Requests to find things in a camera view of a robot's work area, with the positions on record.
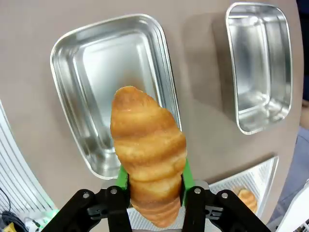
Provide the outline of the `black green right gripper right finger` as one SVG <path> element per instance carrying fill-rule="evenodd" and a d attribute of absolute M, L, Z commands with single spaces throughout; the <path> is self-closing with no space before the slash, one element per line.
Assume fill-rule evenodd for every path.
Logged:
<path fill-rule="evenodd" d="M 189 161 L 182 174 L 181 205 L 185 207 L 183 232 L 203 232 L 205 221 L 222 232 L 268 232 L 270 229 L 232 191 L 217 194 L 196 186 Z"/>

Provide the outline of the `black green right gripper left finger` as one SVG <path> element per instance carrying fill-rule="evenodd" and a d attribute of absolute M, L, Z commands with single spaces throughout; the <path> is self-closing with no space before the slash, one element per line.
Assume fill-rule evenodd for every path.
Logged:
<path fill-rule="evenodd" d="M 88 189 L 77 191 L 43 231 L 89 232 L 106 218 L 110 232 L 130 232 L 129 204 L 128 173 L 121 166 L 115 184 L 98 193 Z"/>

